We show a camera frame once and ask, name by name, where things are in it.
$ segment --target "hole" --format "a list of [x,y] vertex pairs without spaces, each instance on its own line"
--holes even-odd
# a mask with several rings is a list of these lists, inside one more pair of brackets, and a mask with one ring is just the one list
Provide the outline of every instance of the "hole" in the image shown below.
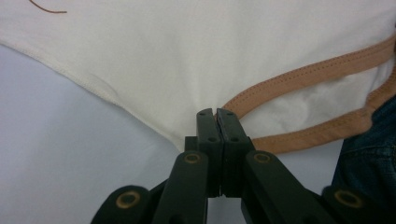
[[197,163],[201,157],[198,154],[188,154],[184,157],[184,161],[190,164]]
[[187,224],[187,219],[182,215],[174,215],[169,218],[169,224]]
[[215,137],[209,137],[207,140],[209,140],[209,142],[217,142],[218,139]]
[[259,162],[259,163],[268,163],[271,160],[271,157],[269,157],[268,155],[262,154],[262,153],[258,153],[256,155],[254,155],[254,160]]
[[353,208],[363,207],[363,200],[348,190],[339,189],[334,193],[334,197],[339,203],[345,206]]
[[116,200],[116,205],[121,209],[134,207],[140,202],[140,194],[134,190],[122,193]]

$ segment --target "brown thread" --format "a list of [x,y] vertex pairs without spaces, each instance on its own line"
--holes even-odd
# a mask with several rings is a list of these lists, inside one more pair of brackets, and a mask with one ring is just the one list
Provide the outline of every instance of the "brown thread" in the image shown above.
[[46,12],[49,12],[49,13],[67,13],[67,11],[51,11],[51,10],[48,10],[48,9],[45,9],[45,8],[39,6],[39,5],[38,5],[37,3],[35,3],[33,0],[29,0],[29,1],[30,1],[33,5],[35,5],[36,7],[40,8],[41,10],[46,11]]

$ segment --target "black mechanical linkage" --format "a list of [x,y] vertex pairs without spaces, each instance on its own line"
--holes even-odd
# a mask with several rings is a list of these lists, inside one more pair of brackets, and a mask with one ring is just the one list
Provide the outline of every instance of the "black mechanical linkage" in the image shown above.
[[206,109],[196,120],[169,178],[150,191],[117,189],[92,224],[204,224],[207,198],[220,195],[242,199],[248,224],[396,223],[354,189],[305,189],[275,155],[255,150],[233,112]]

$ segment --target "jeans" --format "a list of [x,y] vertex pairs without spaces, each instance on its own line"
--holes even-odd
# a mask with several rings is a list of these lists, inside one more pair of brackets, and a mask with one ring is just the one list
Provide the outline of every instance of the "jeans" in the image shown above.
[[332,180],[396,209],[396,96],[373,114],[373,127],[344,141]]

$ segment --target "white fabric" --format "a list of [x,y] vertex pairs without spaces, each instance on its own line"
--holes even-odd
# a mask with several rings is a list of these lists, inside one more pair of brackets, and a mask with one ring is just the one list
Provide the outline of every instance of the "white fabric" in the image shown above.
[[[394,0],[36,2],[67,13],[2,0],[0,43],[120,105],[179,149],[199,110],[376,44],[396,21]],[[279,97],[243,119],[244,128],[253,137],[286,133],[360,108],[392,63]]]
[[[320,194],[341,144],[279,158]],[[1,224],[90,223],[115,189],[164,181],[176,156],[169,141],[124,110],[0,46]],[[245,223],[239,199],[210,199],[207,212],[207,224]]]

